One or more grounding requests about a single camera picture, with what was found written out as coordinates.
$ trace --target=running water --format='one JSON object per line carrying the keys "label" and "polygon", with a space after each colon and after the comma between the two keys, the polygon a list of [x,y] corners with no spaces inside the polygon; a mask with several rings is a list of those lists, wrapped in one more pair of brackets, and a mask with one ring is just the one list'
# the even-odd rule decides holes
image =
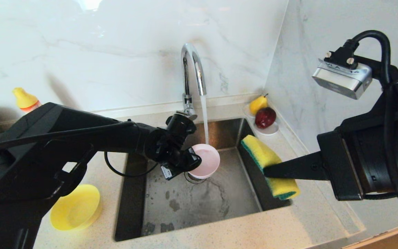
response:
{"label": "running water", "polygon": [[207,98],[205,95],[200,97],[200,102],[202,104],[202,114],[203,114],[203,128],[205,131],[205,143],[208,145],[208,118],[207,118]]}

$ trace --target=orange bottle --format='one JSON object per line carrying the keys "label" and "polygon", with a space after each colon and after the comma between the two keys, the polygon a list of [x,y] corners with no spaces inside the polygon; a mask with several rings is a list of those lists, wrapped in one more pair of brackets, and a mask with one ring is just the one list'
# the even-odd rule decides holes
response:
{"label": "orange bottle", "polygon": [[26,92],[22,87],[13,89],[13,94],[16,97],[16,105],[25,113],[29,113],[41,106],[38,98]]}

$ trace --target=pink bowl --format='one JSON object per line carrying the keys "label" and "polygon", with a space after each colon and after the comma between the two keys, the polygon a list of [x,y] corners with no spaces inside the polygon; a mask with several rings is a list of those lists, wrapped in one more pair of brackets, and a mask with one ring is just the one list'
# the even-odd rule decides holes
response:
{"label": "pink bowl", "polygon": [[205,179],[213,175],[221,162],[218,151],[213,146],[206,144],[193,145],[192,148],[196,155],[200,156],[202,162],[188,173],[198,179]]}

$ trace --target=yellow bowl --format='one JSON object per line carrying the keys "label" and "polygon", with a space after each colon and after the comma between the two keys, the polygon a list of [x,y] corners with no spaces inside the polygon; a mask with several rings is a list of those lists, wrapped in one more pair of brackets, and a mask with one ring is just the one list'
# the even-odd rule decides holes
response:
{"label": "yellow bowl", "polygon": [[90,184],[82,184],[55,203],[50,213],[50,222],[57,230],[82,230],[98,219],[101,210],[98,189]]}

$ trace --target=chrome faucet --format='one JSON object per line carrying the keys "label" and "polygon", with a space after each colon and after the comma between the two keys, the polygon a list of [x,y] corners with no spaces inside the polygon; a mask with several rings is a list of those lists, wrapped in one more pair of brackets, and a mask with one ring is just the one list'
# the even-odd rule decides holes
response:
{"label": "chrome faucet", "polygon": [[203,96],[207,94],[205,87],[205,80],[203,77],[202,64],[196,48],[193,44],[186,43],[182,46],[182,69],[183,69],[183,83],[185,87],[185,92],[182,94],[183,97],[183,112],[191,119],[195,120],[197,118],[194,106],[193,97],[190,94],[190,85],[188,80],[188,63],[193,63],[196,75],[196,82],[198,84],[199,95]]}

